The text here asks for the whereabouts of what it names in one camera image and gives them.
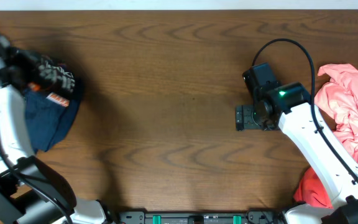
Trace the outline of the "black printed cycling jersey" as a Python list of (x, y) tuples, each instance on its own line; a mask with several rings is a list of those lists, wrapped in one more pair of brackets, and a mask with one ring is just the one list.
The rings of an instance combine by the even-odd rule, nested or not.
[(15, 49), (12, 61), (24, 73), (26, 85), (32, 91), (62, 107), (70, 105), (76, 81), (62, 61), (24, 49)]

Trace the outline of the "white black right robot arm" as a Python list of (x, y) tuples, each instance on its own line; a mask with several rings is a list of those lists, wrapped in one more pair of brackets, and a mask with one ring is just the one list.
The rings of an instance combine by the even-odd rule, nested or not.
[(309, 91), (283, 85), (267, 63), (242, 75), (253, 99), (236, 107), (236, 129), (280, 130), (304, 155), (331, 201), (331, 208), (295, 205), (275, 223), (358, 223), (358, 164), (328, 128)]

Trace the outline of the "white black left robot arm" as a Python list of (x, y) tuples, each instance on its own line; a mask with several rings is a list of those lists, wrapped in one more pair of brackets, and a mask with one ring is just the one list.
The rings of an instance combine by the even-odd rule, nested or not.
[(76, 197), (64, 177), (35, 156), (25, 123), (24, 88), (68, 106), (75, 78), (58, 60), (13, 47), (0, 34), (0, 221), (111, 223), (100, 201)]

